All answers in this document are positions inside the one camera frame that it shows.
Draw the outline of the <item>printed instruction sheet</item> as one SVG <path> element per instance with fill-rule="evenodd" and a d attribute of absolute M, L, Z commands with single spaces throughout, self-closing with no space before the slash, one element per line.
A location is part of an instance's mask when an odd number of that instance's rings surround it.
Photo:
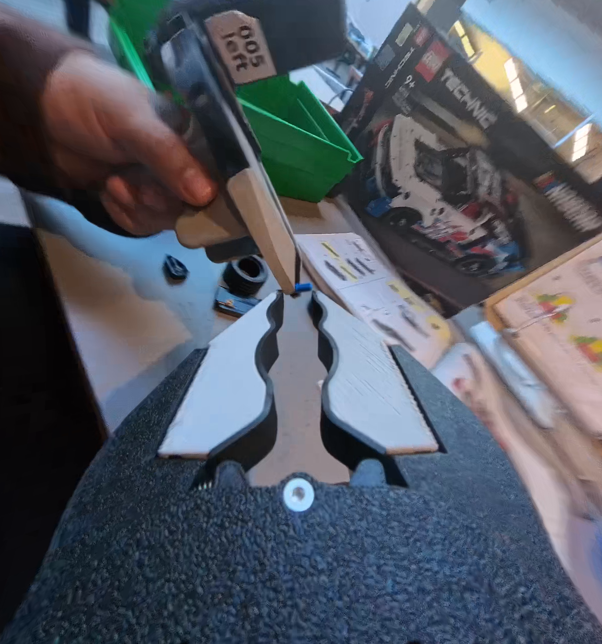
<path fill-rule="evenodd" d="M 602 234 L 484 302 L 487 321 L 602 441 Z"/>

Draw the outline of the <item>black toy tyre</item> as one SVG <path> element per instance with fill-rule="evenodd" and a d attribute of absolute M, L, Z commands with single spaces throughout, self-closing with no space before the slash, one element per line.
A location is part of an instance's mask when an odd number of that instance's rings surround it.
<path fill-rule="evenodd" d="M 269 271 L 262 258 L 244 256 L 228 262 L 223 271 L 227 290 L 236 296 L 255 296 L 267 281 Z"/>

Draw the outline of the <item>green plastic bin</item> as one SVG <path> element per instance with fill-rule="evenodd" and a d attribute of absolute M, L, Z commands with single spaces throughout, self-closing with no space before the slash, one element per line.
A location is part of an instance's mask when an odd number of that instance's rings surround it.
<path fill-rule="evenodd" d="M 239 105 L 260 148 L 277 194 L 321 201 L 352 170 L 358 152 L 321 101 L 289 73 L 334 59 L 346 44 L 345 1 L 113 1 L 109 9 L 112 47 L 126 69 L 153 90 L 174 90 L 161 70 L 161 45 L 184 25 L 187 13 L 206 21 L 239 12 L 258 27 L 226 65 Z"/>

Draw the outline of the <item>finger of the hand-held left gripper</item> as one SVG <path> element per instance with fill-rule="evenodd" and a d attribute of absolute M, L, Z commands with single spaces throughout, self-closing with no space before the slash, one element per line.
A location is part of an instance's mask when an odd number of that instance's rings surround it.
<path fill-rule="evenodd" d="M 284 294 L 297 285 L 297 244 L 265 175 L 246 168 L 227 181 L 227 193 Z"/>
<path fill-rule="evenodd" d="M 257 161 L 260 224 L 257 246 L 279 285 L 296 285 L 300 276 L 297 242 L 263 163 Z"/>

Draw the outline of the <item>grey desk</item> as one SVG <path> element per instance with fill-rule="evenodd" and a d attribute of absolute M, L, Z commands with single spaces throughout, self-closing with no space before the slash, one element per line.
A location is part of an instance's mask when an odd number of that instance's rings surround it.
<path fill-rule="evenodd" d="M 105 426 L 113 432 L 193 349 L 204 348 L 235 322 L 213 310 L 222 268 L 204 251 L 180 247 L 172 232 L 128 239 L 98 229 L 56 200 L 38 198 L 35 206 L 35 225 L 71 334 Z M 188 268 L 186 281 L 165 278 L 167 254 Z M 326 370 L 318 358 L 310 299 L 308 292 L 284 298 L 279 358 L 270 372 L 277 438 L 248 473 L 255 486 L 273 486 L 297 473 L 327 484 L 349 478 L 320 438 L 320 385 Z M 462 331 L 478 318 L 472 309 L 455 318 L 461 328 L 451 326 Z M 594 567 L 599 561 L 589 551 L 578 556 L 576 568 L 562 564 L 602 624 L 602 573 Z"/>

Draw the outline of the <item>person's left hand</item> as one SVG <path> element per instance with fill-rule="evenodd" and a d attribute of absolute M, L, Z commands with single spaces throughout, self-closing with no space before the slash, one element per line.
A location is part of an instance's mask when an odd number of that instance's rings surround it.
<path fill-rule="evenodd" d="M 151 97 L 128 73 L 75 51 L 50 73 L 40 103 L 58 183 L 96 192 L 133 236 L 173 230 L 184 204 L 205 207 L 218 194 Z"/>

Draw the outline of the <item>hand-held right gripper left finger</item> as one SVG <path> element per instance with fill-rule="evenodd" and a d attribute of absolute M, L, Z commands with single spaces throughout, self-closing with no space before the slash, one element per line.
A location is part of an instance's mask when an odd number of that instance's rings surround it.
<path fill-rule="evenodd" d="M 276 291 L 214 338 L 158 448 L 161 459 L 223 462 L 245 473 L 273 449 L 277 411 L 269 375 L 279 358 L 284 295 Z"/>

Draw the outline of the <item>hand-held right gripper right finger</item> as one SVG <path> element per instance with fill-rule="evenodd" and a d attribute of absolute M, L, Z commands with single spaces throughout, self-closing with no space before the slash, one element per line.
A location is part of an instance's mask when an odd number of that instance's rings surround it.
<path fill-rule="evenodd" d="M 402 479 L 397 457 L 431 454 L 439 443 L 392 348 L 380 334 L 321 292 L 309 313 L 318 333 L 320 434 L 324 448 L 352 473 L 377 461 L 385 479 Z"/>

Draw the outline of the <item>black brick plate assembly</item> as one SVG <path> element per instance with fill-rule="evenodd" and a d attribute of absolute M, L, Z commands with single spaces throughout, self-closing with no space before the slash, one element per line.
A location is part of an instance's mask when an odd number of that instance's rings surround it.
<path fill-rule="evenodd" d="M 260 299 L 253 296 L 233 294 L 220 285 L 216 289 L 214 309 L 233 318 L 240 318 L 253 310 L 260 302 Z"/>

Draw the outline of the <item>person's left forearm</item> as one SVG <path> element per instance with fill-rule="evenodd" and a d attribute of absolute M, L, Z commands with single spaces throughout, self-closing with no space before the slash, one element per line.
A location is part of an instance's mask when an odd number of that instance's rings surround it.
<path fill-rule="evenodd" d="M 95 51 L 0 4 L 0 175 L 24 189 L 55 195 L 62 187 L 40 101 L 48 76 L 73 52 Z"/>

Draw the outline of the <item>toy car picture box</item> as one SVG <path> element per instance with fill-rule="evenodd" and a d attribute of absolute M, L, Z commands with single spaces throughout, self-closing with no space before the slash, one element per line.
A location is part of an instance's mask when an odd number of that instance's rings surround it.
<path fill-rule="evenodd" d="M 602 193 L 411 4 L 338 123 L 362 156 L 344 198 L 446 316 L 602 232 Z"/>

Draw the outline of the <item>person's black pants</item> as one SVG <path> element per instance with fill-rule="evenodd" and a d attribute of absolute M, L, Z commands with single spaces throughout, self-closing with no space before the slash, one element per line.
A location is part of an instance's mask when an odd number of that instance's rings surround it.
<path fill-rule="evenodd" d="M 0 634 L 104 433 L 41 246 L 0 224 Z"/>

